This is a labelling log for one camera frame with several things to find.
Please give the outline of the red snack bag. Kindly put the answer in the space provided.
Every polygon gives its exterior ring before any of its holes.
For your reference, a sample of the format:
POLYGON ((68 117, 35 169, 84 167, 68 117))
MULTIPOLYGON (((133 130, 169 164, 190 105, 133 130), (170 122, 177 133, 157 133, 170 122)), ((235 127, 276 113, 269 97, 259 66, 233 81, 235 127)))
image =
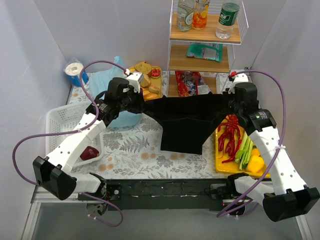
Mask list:
POLYGON ((180 97, 206 95, 211 92, 210 87, 199 72, 175 71, 175 79, 180 97))

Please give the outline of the black fabric grocery bag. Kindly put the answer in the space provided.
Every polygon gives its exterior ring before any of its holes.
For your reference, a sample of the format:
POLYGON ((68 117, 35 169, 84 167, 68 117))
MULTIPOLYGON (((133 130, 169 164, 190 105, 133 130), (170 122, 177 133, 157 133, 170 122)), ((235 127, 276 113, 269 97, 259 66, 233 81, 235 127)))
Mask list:
POLYGON ((143 113, 162 126, 160 149, 203 153, 203 144, 229 114, 229 95, 203 94, 146 101, 143 113))

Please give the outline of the green label water bottle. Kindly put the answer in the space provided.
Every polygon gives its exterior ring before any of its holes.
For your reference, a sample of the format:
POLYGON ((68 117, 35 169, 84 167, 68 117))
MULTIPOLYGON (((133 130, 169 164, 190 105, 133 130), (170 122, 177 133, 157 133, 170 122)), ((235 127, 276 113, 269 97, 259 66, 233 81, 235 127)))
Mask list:
POLYGON ((240 5, 240 0, 223 1, 215 31, 215 35, 219 39, 226 40, 231 36, 240 11, 240 5))

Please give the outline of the orange juice bottle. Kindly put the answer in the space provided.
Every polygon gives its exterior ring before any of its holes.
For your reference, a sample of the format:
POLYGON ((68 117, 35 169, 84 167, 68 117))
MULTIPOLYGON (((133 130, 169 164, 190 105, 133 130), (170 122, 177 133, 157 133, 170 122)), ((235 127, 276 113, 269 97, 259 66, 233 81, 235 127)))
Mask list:
POLYGON ((196 0, 193 12, 192 28, 202 30, 206 27, 208 21, 208 10, 210 0, 196 0))

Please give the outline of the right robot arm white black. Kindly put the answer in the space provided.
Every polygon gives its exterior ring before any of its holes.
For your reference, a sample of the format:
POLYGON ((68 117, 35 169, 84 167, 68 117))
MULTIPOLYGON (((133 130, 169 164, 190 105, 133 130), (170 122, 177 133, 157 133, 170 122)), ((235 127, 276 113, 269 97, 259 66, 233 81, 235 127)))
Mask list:
POLYGON ((257 87, 251 82, 241 82, 229 94, 232 99, 229 107, 258 148, 272 180, 272 186, 267 186, 262 178, 236 173, 228 177, 231 189, 240 199, 248 196, 262 205, 273 222, 307 214, 320 193, 317 188, 308 187, 293 166, 272 114, 259 107, 257 87))

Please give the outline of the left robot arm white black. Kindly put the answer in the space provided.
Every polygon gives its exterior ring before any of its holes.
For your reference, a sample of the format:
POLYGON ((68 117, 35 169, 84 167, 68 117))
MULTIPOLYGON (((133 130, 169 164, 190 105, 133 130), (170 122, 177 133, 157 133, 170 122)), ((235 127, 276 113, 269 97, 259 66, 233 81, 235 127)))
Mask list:
POLYGON ((143 78, 141 72, 134 72, 127 78, 113 78, 108 89, 99 93, 85 110, 74 133, 45 158, 38 156, 33 161, 35 178, 41 187, 62 201, 73 193, 92 193, 96 197, 106 193, 107 184, 103 177, 95 173, 71 175, 71 171, 89 144, 120 112, 140 114, 143 111, 144 98, 140 87, 143 78))

